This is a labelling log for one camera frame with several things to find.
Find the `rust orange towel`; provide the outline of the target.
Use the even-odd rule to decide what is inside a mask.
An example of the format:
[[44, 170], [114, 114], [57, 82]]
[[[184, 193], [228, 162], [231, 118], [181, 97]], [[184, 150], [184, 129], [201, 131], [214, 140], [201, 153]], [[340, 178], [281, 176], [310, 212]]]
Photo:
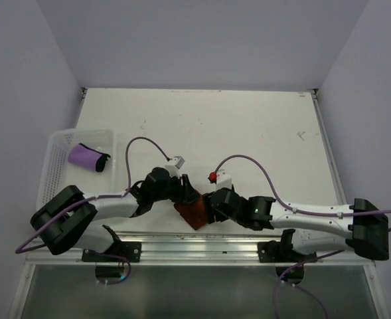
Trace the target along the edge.
[[192, 203], [175, 203], [174, 208], [195, 231], [208, 224], [208, 216], [201, 197]]

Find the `purple grey microfiber towel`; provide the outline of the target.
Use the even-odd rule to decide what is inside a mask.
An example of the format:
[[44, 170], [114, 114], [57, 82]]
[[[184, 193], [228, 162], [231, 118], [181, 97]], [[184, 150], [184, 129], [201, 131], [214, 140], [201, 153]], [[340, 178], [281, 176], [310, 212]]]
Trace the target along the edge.
[[84, 144], [75, 145], [68, 154], [69, 163], [99, 173], [105, 170], [110, 158], [110, 154], [99, 152]]

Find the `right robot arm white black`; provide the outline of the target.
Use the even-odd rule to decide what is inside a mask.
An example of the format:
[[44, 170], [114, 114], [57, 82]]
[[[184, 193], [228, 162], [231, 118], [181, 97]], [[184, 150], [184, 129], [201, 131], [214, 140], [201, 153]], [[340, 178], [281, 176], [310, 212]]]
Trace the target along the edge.
[[278, 252], [287, 261], [318, 251], [354, 251], [358, 256], [389, 259], [388, 218], [371, 202], [297, 207], [266, 196], [244, 198], [222, 188], [203, 197], [208, 222], [231, 220], [253, 231], [282, 229]]

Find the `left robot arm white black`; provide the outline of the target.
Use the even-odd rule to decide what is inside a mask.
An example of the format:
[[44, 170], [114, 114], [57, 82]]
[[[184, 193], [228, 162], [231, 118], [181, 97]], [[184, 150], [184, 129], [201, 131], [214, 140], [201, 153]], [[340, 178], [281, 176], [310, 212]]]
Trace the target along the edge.
[[156, 167], [123, 193], [88, 195], [69, 185], [39, 209], [30, 224], [53, 255], [80, 248], [113, 261], [121, 252], [119, 238], [111, 227], [97, 226], [94, 221], [140, 217], [159, 201], [170, 201], [193, 229], [205, 221], [202, 195], [192, 187], [188, 175], [172, 176], [165, 168]]

